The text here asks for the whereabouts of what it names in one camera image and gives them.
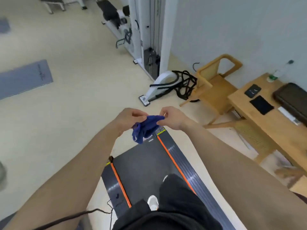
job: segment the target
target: beige floor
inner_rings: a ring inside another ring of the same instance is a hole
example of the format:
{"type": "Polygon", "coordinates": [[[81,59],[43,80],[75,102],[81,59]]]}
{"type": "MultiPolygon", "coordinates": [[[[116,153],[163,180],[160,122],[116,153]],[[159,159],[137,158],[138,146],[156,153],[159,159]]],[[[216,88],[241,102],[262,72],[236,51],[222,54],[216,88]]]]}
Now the beige floor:
{"type": "MultiPolygon", "coordinates": [[[[8,169],[8,185],[0,192],[0,219],[18,210],[29,196],[72,159],[123,108],[142,109],[159,114],[163,106],[179,107],[175,93],[144,107],[138,97],[152,81],[132,63],[122,48],[115,48],[115,37],[101,24],[101,11],[93,1],[88,10],[78,4],[66,12],[49,15],[38,0],[2,0],[0,13],[12,31],[0,35],[1,71],[47,59],[54,82],[0,100],[0,160],[8,169]]],[[[213,112],[201,103],[186,104],[182,111],[207,123],[213,112]]],[[[167,129],[186,158],[216,198],[237,229],[244,226],[221,196],[188,137],[167,129]]],[[[213,129],[213,134],[253,158],[233,129],[213,129]]],[[[131,132],[116,142],[112,155],[133,147],[131,132]]],[[[275,159],[268,163],[272,172],[275,159]]],[[[89,209],[107,209],[109,199],[102,180],[89,209]]],[[[110,216],[90,215],[94,229],[107,229],[110,216]]]]}

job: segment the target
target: blue cloth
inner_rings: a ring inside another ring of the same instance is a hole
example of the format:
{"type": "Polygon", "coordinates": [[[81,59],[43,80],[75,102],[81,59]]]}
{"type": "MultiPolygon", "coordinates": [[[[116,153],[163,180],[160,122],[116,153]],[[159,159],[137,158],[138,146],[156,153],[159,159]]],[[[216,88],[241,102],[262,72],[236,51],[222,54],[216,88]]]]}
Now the blue cloth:
{"type": "Polygon", "coordinates": [[[165,119],[160,115],[149,115],[147,119],[133,126],[132,138],[135,142],[142,144],[143,138],[149,138],[159,128],[157,121],[165,119]]]}

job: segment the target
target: wooden table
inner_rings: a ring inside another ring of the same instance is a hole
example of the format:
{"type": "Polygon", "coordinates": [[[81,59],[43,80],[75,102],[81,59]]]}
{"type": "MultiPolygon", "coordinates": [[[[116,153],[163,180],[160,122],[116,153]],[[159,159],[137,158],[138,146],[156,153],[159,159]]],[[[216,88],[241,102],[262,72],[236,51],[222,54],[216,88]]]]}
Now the wooden table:
{"type": "MultiPolygon", "coordinates": [[[[228,99],[240,115],[274,141],[276,149],[307,175],[307,127],[303,124],[296,126],[277,109],[280,104],[273,99],[272,93],[281,87],[283,83],[279,80],[270,83],[267,81],[267,77],[268,74],[266,73],[247,83],[244,87],[228,96],[228,99]],[[275,107],[266,115],[262,115],[249,102],[251,99],[244,94],[252,84],[256,84],[261,88],[257,95],[261,95],[275,107]]],[[[213,124],[211,128],[214,128],[214,125],[216,127],[233,127],[233,122],[213,124]]]]}

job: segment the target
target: forearm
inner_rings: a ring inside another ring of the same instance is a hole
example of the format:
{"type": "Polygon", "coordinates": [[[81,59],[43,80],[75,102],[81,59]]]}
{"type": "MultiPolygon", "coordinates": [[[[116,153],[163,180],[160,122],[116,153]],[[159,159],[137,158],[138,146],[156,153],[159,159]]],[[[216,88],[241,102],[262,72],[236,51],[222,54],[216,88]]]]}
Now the forearm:
{"type": "Polygon", "coordinates": [[[277,179],[196,122],[182,130],[247,229],[306,229],[307,205],[277,179]]]}
{"type": "MultiPolygon", "coordinates": [[[[118,131],[112,123],[96,134],[68,164],[44,183],[22,206],[6,230],[26,230],[84,211],[111,153],[118,131]]],[[[74,230],[79,219],[50,229],[74,230]]]]}

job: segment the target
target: shoe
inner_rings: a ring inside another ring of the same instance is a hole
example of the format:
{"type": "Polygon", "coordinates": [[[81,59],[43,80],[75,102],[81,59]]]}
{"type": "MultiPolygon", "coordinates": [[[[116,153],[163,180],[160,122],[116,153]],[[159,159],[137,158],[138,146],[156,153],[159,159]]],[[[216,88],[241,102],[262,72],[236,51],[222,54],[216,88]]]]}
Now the shoe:
{"type": "Polygon", "coordinates": [[[148,206],[152,211],[156,211],[159,208],[159,202],[156,196],[152,195],[148,198],[148,206]]]}
{"type": "Polygon", "coordinates": [[[167,178],[167,176],[168,176],[168,175],[166,175],[166,176],[164,177],[163,182],[165,181],[165,179],[167,178]]]}

